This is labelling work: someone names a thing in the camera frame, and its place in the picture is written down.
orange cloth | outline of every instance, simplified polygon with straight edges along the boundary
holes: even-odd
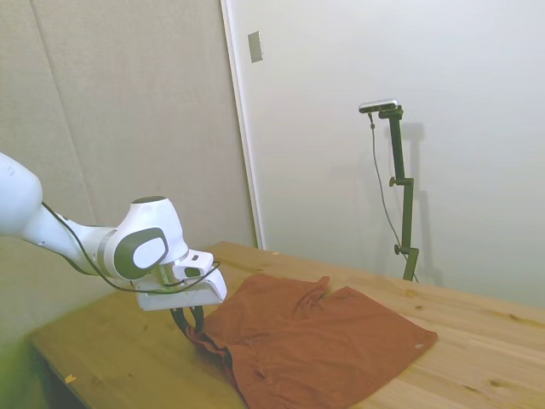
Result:
[[[344,409],[400,374],[437,340],[345,287],[248,278],[186,336],[222,358],[250,409]]]

light switch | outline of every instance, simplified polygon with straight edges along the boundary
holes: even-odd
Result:
[[[252,32],[248,35],[248,45],[250,46],[252,62],[263,60],[263,48],[261,47],[261,34],[259,32]]]

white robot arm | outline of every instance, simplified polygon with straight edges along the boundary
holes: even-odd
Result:
[[[116,228],[83,226],[52,211],[38,178],[0,153],[2,235],[54,251],[80,273],[137,293],[145,310],[214,304],[227,295],[213,256],[187,247],[170,200],[135,200]]]

